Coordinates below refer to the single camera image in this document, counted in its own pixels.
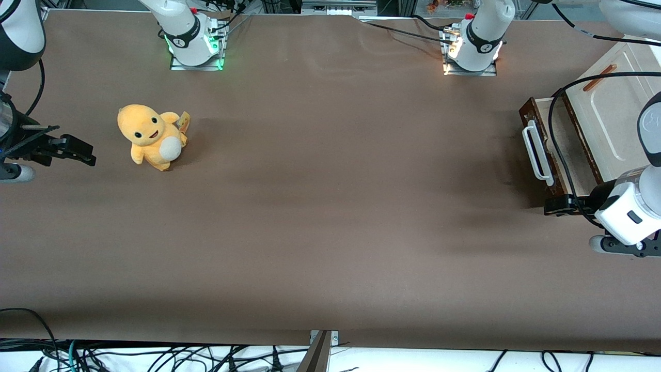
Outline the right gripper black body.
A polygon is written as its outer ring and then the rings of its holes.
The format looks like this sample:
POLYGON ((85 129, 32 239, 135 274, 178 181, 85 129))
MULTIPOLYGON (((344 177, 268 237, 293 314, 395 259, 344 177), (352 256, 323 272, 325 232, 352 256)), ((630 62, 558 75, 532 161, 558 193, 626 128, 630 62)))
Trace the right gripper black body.
POLYGON ((27 158, 31 151, 49 151, 53 158, 63 159, 57 145, 51 144, 54 137, 50 132, 58 130, 59 127, 36 127, 36 129, 23 129, 13 127, 5 130, 2 135, 2 157, 1 163, 5 164, 7 159, 27 158))

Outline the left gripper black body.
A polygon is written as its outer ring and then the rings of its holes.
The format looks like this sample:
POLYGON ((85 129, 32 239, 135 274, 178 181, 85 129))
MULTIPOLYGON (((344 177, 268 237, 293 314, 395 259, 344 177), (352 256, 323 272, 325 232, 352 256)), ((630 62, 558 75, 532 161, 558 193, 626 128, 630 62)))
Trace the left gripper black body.
POLYGON ((590 195, 583 198, 583 209, 591 219, 594 218, 595 212, 604 204, 606 199, 610 196, 616 181, 608 181, 600 183, 595 186, 590 192, 590 195))

